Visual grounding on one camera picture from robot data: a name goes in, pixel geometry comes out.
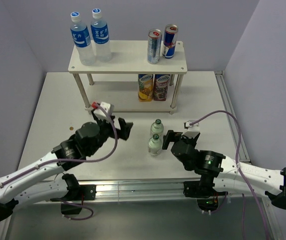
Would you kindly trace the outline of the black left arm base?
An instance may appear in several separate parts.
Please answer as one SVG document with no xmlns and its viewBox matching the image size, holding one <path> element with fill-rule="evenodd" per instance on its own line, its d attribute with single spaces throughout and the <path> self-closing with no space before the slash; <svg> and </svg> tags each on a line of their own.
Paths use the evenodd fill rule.
<svg viewBox="0 0 286 240">
<path fill-rule="evenodd" d="M 70 221 L 84 221 L 88 220 L 94 215 L 94 211 L 85 203 L 85 201 L 93 201 L 96 198 L 96 185 L 85 184 L 80 185 L 80 188 L 74 196 L 52 198 L 51 202 L 58 202 L 61 204 L 60 210 L 62 217 Z M 78 217 L 82 210 L 89 211 L 88 216 Z"/>
</svg>

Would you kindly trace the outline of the green cap soda bottle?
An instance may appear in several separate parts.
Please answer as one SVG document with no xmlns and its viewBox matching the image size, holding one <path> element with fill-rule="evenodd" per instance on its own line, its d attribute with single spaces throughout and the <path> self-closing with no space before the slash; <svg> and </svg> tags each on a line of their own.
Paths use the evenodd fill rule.
<svg viewBox="0 0 286 240">
<path fill-rule="evenodd" d="M 148 141 L 148 152 L 152 156 L 160 154 L 162 150 L 162 141 L 158 134 L 154 134 Z"/>
<path fill-rule="evenodd" d="M 150 136 L 153 137 L 154 134 L 157 134 L 159 138 L 163 135 L 164 125 L 161 119 L 156 119 L 155 122 L 151 125 Z"/>
</svg>

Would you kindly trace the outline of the blue label water bottle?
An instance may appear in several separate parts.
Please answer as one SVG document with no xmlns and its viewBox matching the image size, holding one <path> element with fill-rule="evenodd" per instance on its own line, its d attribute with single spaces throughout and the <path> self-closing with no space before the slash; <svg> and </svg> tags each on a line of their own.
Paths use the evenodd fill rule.
<svg viewBox="0 0 286 240">
<path fill-rule="evenodd" d="M 101 62 L 108 62 L 112 59 L 110 49 L 110 38 L 107 21 L 102 17 L 99 8 L 92 10 L 91 32 L 96 46 L 96 56 Z"/>
<path fill-rule="evenodd" d="M 96 57 L 92 48 L 88 26 L 82 22 L 80 13 L 77 11 L 71 13 L 71 21 L 70 31 L 80 61 L 83 65 L 90 66 L 95 63 Z"/>
</svg>

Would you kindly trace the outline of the Red Bull can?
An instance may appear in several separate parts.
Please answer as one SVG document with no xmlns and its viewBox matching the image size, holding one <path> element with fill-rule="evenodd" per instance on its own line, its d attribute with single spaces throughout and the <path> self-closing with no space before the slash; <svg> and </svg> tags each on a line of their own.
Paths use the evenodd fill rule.
<svg viewBox="0 0 286 240">
<path fill-rule="evenodd" d="M 151 29 L 148 33 L 147 61 L 150 64 L 159 62 L 161 52 L 162 32 L 159 29 Z"/>
<path fill-rule="evenodd" d="M 164 58 L 170 59 L 174 56 L 177 36 L 178 26 L 169 24 L 165 27 L 162 52 Z"/>
</svg>

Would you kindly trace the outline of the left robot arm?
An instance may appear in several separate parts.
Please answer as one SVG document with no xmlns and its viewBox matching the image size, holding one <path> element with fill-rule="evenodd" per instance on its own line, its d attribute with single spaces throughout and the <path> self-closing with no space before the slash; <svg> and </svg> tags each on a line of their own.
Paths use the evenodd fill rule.
<svg viewBox="0 0 286 240">
<path fill-rule="evenodd" d="M 108 138 L 127 140 L 133 123 L 114 116 L 93 113 L 93 122 L 83 124 L 66 141 L 61 142 L 38 161 L 14 173 L 0 177 L 0 222 L 23 206 L 51 201 L 73 201 L 81 187 L 68 170 L 87 162 Z"/>
</svg>

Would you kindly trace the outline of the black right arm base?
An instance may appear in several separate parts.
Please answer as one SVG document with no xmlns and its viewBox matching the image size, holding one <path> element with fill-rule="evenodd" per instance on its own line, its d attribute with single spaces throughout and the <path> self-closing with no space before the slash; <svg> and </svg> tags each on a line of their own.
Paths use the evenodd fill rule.
<svg viewBox="0 0 286 240">
<path fill-rule="evenodd" d="M 197 206 L 202 214 L 213 214 L 225 203 L 228 192 L 216 191 L 211 186 L 201 186 L 200 180 L 184 181 L 183 194 L 187 198 L 197 199 Z"/>
</svg>

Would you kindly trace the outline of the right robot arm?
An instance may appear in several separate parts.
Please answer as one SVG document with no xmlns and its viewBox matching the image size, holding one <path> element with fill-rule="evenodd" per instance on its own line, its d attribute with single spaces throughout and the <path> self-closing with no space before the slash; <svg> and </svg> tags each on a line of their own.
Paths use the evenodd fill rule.
<svg viewBox="0 0 286 240">
<path fill-rule="evenodd" d="M 272 205 L 286 210 L 286 167 L 281 170 L 264 169 L 211 150 L 197 150 L 199 136 L 187 137 L 182 132 L 169 130 L 163 136 L 163 150 L 170 143 L 171 153 L 193 171 L 199 180 L 184 182 L 184 195 L 188 198 L 209 198 L 225 193 L 255 194 L 268 198 Z"/>
</svg>

